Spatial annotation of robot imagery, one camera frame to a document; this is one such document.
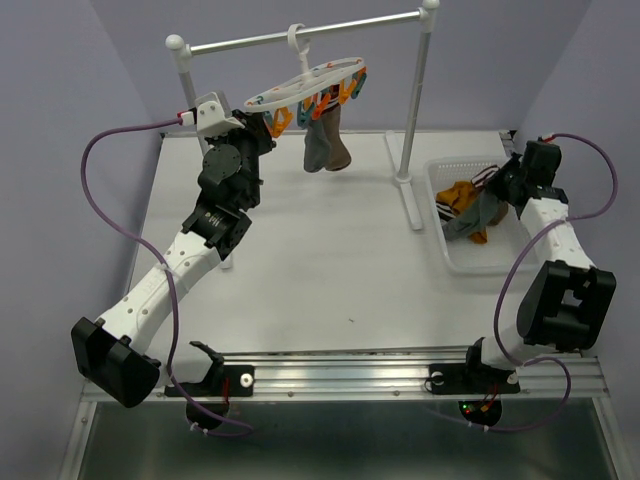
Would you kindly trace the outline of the grey sock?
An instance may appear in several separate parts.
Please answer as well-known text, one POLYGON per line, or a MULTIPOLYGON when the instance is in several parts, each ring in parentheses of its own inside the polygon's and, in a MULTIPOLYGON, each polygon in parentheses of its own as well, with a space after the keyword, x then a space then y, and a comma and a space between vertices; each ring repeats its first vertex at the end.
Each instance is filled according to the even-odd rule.
POLYGON ((305 134, 303 168, 307 173, 324 169, 331 155, 331 144, 321 120, 311 120, 305 134))
POLYGON ((469 207, 442 227, 444 238, 446 241, 467 238, 475 244, 485 245, 488 242, 487 228, 498 225, 508 210, 506 201, 482 191, 469 207))

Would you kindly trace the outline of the white round clip hanger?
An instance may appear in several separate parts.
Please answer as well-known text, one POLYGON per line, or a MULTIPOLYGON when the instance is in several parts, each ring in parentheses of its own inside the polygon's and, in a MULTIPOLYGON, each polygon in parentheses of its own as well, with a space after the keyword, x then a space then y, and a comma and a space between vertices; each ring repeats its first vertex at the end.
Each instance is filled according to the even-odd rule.
POLYGON ((301 73, 244 103, 246 112, 262 115, 264 112, 273 115, 276 109, 288 107, 293 113, 288 128, 298 127, 296 114, 299 102, 306 106, 311 102, 316 104, 324 94, 330 94, 331 101, 325 110, 337 103, 342 106, 359 96, 367 79, 367 67, 361 57, 342 58, 311 67, 308 61, 310 42, 299 35, 301 29, 300 23, 292 24, 286 35, 288 46, 300 63, 301 73))

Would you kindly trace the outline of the beige striped sock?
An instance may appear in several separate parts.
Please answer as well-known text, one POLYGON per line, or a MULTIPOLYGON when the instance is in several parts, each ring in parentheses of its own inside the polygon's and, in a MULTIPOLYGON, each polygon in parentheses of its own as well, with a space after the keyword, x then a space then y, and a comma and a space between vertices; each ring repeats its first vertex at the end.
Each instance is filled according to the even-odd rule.
POLYGON ((340 136, 341 105, 337 103, 320 116, 324 135, 329 144, 329 157, 325 169, 337 172, 347 168, 352 157, 340 136))

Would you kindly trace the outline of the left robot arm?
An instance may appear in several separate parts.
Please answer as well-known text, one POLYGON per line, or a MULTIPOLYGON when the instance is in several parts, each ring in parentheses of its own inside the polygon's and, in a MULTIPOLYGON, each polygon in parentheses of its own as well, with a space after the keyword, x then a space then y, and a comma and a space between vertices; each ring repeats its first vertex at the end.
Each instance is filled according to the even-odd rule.
POLYGON ((248 211, 260 203, 259 159, 275 142, 261 114, 235 110, 229 119, 222 132, 204 136, 208 148, 195 207, 165 252, 107 222, 156 263, 97 319, 78 320, 71 341, 80 374, 126 408, 139 405, 159 383, 162 365, 146 352, 160 326, 179 319, 179 301, 229 257, 251 225, 248 211))

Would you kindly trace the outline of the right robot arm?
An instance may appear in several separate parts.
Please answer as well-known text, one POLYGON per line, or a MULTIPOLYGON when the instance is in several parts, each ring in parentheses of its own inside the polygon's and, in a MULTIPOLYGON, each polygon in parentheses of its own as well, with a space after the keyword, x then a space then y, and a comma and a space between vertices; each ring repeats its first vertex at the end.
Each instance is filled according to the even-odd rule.
POLYGON ((530 236, 507 276, 513 278, 529 253, 540 269, 522 298, 516 319, 495 326, 489 338, 477 340, 460 366, 463 384, 482 390, 496 371, 511 372, 534 364, 550 351, 592 348, 600 334, 617 283, 582 248, 570 215, 568 197, 553 182, 562 152, 551 134, 527 142, 486 183, 489 196, 510 205, 530 236))

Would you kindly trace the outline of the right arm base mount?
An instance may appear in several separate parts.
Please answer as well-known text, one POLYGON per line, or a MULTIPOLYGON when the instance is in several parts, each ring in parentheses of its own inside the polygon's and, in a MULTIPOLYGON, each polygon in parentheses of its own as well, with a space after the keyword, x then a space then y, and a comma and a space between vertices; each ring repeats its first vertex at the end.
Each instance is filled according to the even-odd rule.
POLYGON ((492 367, 470 367, 465 363, 431 363, 428 368, 428 390, 434 395, 517 394, 519 382, 508 381, 515 371, 492 367))

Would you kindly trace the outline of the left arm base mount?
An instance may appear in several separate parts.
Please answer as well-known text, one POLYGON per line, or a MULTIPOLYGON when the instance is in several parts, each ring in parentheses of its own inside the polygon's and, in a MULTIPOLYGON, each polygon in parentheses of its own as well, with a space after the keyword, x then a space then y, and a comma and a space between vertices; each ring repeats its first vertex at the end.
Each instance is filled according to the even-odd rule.
POLYGON ((179 359, 173 366, 177 380, 191 397, 253 396, 255 366, 235 364, 201 341, 189 345, 199 351, 196 359, 179 359))

